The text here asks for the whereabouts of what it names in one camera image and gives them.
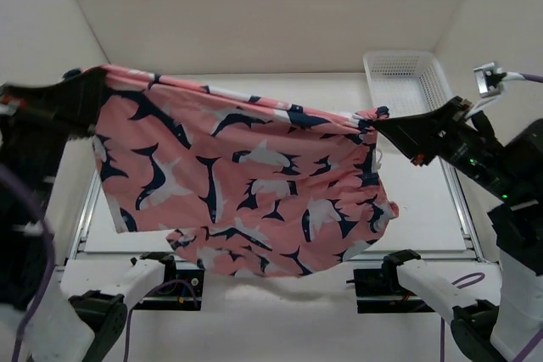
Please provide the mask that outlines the pink shark print shorts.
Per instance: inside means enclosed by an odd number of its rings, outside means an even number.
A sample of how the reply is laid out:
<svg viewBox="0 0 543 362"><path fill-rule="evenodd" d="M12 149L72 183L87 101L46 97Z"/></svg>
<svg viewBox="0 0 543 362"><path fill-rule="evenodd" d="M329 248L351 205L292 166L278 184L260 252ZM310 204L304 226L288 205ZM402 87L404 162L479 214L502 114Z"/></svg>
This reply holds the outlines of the pink shark print shorts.
<svg viewBox="0 0 543 362"><path fill-rule="evenodd" d="M162 231L215 274L301 277L370 248L399 214L378 174L385 108L331 114L105 71L94 152L119 233Z"/></svg>

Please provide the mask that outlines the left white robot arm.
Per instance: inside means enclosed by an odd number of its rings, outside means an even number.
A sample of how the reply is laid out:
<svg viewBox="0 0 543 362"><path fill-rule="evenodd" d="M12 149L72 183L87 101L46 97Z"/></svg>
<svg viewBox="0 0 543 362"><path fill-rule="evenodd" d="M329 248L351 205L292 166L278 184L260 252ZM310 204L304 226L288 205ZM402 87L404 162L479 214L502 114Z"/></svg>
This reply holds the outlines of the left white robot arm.
<svg viewBox="0 0 543 362"><path fill-rule="evenodd" d="M134 307L178 283L175 261L150 252L122 280L68 296L55 279L54 234L44 195L65 144L93 135L104 104L103 68L45 87L1 87L1 320L14 332L13 360L101 361L129 332Z"/></svg>

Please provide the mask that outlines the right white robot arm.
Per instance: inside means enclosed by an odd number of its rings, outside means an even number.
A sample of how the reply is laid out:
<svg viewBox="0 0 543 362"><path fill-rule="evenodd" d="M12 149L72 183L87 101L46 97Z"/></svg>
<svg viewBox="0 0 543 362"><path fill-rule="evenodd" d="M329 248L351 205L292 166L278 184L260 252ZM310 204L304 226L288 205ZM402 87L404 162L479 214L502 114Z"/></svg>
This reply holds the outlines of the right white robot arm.
<svg viewBox="0 0 543 362"><path fill-rule="evenodd" d="M501 144L484 113L454 97L432 112L374 126L414 165L443 159L499 200L488 213L500 251L498 304L450 283L411 250L383 259L383 288L418 296L450 327L457 347L472 361L541 360L541 121Z"/></svg>

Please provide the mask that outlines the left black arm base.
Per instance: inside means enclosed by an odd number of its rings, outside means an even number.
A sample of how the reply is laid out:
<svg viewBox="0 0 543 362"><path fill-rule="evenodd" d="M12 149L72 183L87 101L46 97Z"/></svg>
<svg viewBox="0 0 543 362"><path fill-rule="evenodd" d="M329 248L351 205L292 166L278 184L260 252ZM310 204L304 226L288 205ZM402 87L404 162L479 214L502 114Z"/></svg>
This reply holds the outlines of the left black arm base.
<svg viewBox="0 0 543 362"><path fill-rule="evenodd" d="M137 310L200 311L204 290L204 270L179 264L176 271L178 283L169 283L141 300Z"/></svg>

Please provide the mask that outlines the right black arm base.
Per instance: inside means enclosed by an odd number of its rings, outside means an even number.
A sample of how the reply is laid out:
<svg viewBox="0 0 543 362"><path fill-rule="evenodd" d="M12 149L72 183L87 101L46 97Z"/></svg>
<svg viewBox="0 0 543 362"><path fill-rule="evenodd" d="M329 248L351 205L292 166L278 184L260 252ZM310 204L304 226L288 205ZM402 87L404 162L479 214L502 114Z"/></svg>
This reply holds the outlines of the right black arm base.
<svg viewBox="0 0 543 362"><path fill-rule="evenodd" d="M384 256L378 268L358 268L345 283L355 289L358 314L432 313L413 292L398 281L397 268L407 261L420 260L419 253L403 249Z"/></svg>

